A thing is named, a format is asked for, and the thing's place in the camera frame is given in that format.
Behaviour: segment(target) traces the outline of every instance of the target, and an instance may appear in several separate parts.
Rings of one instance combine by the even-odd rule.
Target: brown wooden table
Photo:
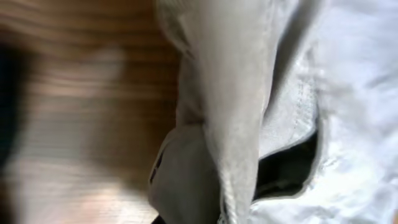
[[[175,123],[178,54],[150,0],[0,0],[30,55],[11,180],[20,223],[150,223],[147,178]]]

